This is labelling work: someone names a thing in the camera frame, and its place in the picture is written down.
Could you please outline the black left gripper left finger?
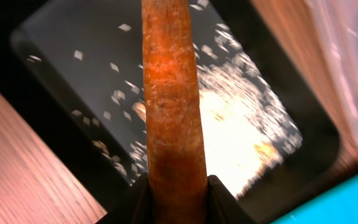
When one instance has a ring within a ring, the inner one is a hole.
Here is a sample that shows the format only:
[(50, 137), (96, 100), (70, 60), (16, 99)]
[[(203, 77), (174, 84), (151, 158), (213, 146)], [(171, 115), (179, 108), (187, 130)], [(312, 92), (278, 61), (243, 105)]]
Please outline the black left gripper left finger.
[(143, 173), (124, 193), (114, 209), (96, 222), (96, 224), (149, 223), (151, 223), (151, 194), (148, 173)]

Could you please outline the rice and peanuts food waste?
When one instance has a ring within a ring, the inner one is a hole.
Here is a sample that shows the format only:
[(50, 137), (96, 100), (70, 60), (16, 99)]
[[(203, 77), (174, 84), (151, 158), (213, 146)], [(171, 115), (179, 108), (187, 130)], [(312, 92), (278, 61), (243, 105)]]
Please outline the rice and peanuts food waste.
[[(302, 136), (208, 1), (190, 1), (207, 172), (235, 197), (297, 150)], [(133, 183), (147, 146), (140, 1), (50, 1), (21, 29), (39, 76)]]

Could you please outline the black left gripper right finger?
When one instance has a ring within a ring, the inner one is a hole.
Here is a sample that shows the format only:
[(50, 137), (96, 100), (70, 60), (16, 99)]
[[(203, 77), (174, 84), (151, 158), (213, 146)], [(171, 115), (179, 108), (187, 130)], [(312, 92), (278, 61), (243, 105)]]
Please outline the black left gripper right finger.
[(208, 176), (207, 224), (256, 224), (215, 175)]

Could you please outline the carrot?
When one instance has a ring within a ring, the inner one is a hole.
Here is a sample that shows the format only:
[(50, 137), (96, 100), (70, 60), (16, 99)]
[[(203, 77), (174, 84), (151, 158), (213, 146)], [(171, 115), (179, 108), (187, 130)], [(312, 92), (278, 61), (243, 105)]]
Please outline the carrot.
[(207, 175), (187, 0), (142, 0), (147, 158), (155, 223), (204, 223)]

